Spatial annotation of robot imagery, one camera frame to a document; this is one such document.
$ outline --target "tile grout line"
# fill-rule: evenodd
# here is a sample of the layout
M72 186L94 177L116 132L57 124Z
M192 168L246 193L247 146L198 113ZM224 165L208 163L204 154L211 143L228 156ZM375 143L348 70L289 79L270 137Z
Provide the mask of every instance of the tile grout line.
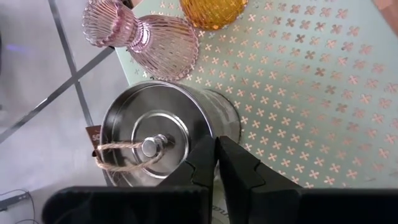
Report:
M91 69L97 66L97 64L101 63L107 56L113 53L113 49L107 48L104 49L101 53L99 53L95 58L93 58L90 62L88 62L83 68L77 71L74 77L70 77L67 81L65 81L62 85L60 85L54 92L52 92L49 97L44 99L40 104L38 104L32 111L23 116L18 122L13 124L11 127L7 128L4 132L0 134L0 144L3 143L7 138L9 138L12 134L14 134L19 128L21 128L24 124L34 118L40 111L42 111L46 106L48 106L51 102L53 102L58 96L60 96L63 92L65 92L69 87L74 85L81 79L84 75L86 75Z
M62 22L61 22L61 18L60 18L60 14L59 14L59 10L58 7L55 3L55 0L49 0L49 5L51 8L51 13L53 15L53 19L54 19L54 23L55 23L55 27L57 28L57 32L62 44L62 49L63 52L65 53L65 57L67 58L67 62L68 62L68 66L70 69L70 73L72 76L76 75L77 69L76 69L76 63L73 59L73 55L72 55L72 51L70 50L70 46L67 40L67 37L65 35L65 30L62 26ZM79 99L79 103L81 106L81 110L83 111L83 115L85 117L86 120L86 124L88 126L92 126L93 125L93 119L91 118L91 114L90 114L90 110L88 109L88 105L87 105L87 101L86 98L84 96L84 92L83 89L81 87L81 84L79 81L75 82L75 88L76 88L76 93Z

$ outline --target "metal knob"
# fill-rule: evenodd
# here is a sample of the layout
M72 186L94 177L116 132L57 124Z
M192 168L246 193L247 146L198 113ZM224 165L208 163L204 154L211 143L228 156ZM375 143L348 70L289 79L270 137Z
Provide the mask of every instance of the metal knob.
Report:
M141 149L142 153L149 157L155 157L161 150L164 150L169 141L163 134L144 139Z

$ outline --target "twine string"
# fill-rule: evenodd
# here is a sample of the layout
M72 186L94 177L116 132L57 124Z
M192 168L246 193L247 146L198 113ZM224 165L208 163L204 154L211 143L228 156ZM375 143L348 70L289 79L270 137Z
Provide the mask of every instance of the twine string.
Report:
M132 148L137 148L141 147L142 142L136 142L136 143L128 143L128 142L113 142L109 144L103 144L97 147L97 151L103 151L107 149L132 149ZM163 158L165 154L165 150L161 149L160 152L157 154L156 157L149 159L148 161L142 162L140 164L131 164L130 162L126 161L127 164L125 166L116 166L114 164L110 164L107 162L103 162L100 159L100 155L97 154L95 157L95 163L97 166L101 169L110 171L110 172L131 172L131 171L136 171L139 169L143 168L148 168L152 164L155 164L156 162L159 162L161 158Z

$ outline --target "amber glass vase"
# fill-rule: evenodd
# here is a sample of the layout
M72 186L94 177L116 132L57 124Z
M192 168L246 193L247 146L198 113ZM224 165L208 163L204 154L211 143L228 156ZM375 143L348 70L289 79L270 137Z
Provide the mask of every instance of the amber glass vase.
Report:
M232 23L248 0L180 0L187 19L201 29L217 30Z

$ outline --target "mint green tablecloth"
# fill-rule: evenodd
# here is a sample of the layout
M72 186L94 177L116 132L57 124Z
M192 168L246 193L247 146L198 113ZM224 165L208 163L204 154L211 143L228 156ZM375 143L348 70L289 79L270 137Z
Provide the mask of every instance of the mint green tablecloth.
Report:
M177 0L133 11L183 16ZM231 100L245 149L305 187L397 187L398 40L370 0L250 0L197 34L182 83ZM149 79L117 51L129 84Z

